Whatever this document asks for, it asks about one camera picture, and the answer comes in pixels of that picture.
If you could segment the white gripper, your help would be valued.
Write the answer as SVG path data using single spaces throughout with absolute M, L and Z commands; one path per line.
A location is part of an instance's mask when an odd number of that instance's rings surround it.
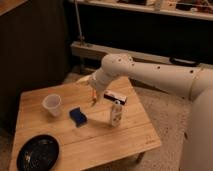
M 87 83 L 98 93 L 102 93 L 110 84 L 110 77 L 103 71 L 97 70 L 90 76 L 84 76 L 76 81 L 76 83 Z M 93 91 L 93 101 L 98 100 L 98 93 Z

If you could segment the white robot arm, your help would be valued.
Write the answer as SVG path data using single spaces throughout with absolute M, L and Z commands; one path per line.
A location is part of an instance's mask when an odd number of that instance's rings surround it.
M 121 76 L 193 102 L 179 171 L 213 171 L 213 68 L 136 62 L 130 54 L 110 53 L 101 67 L 78 80 L 102 93 Z

